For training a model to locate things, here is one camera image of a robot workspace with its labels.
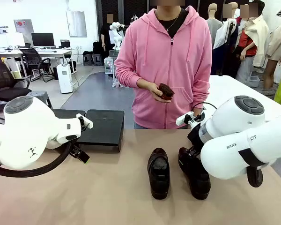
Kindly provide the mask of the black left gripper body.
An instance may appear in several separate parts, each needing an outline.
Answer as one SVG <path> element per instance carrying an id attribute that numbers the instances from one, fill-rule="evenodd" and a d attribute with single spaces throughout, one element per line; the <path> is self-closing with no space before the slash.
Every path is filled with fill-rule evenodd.
<path id="1" fill-rule="evenodd" d="M 78 145 L 74 144 L 74 143 L 70 143 L 70 152 L 69 154 L 72 157 L 79 157 L 81 154 L 81 149 Z"/>

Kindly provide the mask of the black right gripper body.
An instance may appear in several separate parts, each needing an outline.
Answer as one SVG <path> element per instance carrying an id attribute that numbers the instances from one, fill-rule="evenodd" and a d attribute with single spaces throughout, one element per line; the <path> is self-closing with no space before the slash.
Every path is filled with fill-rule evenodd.
<path id="1" fill-rule="evenodd" d="M 190 142 L 192 143 L 194 150 L 201 150 L 203 147 L 203 142 L 201 141 L 199 136 L 199 130 L 200 124 L 194 127 L 187 136 Z"/>

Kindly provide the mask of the person's right hand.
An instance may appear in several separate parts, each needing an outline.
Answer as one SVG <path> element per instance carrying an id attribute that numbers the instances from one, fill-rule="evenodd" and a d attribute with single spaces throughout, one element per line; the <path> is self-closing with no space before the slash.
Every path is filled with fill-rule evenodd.
<path id="1" fill-rule="evenodd" d="M 138 88 L 148 90 L 151 93 L 154 100 L 156 100 L 158 102 L 165 102 L 162 99 L 163 93 L 158 89 L 158 87 L 155 83 L 148 82 L 148 81 L 140 78 L 137 80 L 136 84 L 137 84 Z"/>

